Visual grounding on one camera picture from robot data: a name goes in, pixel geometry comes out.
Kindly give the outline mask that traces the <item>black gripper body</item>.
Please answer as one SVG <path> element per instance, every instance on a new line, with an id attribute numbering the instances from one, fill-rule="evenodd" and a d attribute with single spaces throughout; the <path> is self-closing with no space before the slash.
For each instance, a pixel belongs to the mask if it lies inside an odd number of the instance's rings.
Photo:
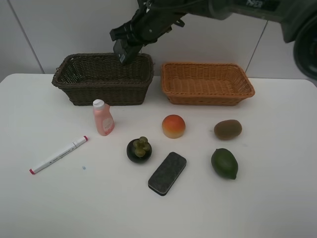
<path id="1" fill-rule="evenodd" d="M 136 11 L 131 20 L 110 31 L 112 41 L 124 40 L 130 46 L 155 43 L 159 37 L 172 30 L 172 25 L 183 27 L 182 12 L 165 10 Z"/>

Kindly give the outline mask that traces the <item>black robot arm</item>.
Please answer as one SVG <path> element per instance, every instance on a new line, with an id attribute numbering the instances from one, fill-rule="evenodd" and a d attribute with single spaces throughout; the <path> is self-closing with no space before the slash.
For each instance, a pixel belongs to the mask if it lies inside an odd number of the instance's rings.
<path id="1" fill-rule="evenodd" d="M 294 42 L 297 68 L 317 78 L 317 2 L 315 0 L 140 0 L 132 19 L 110 31 L 113 52 L 121 64 L 134 60 L 142 47 L 183 27 L 186 14 L 225 20 L 232 13 L 281 25 L 283 40 Z"/>

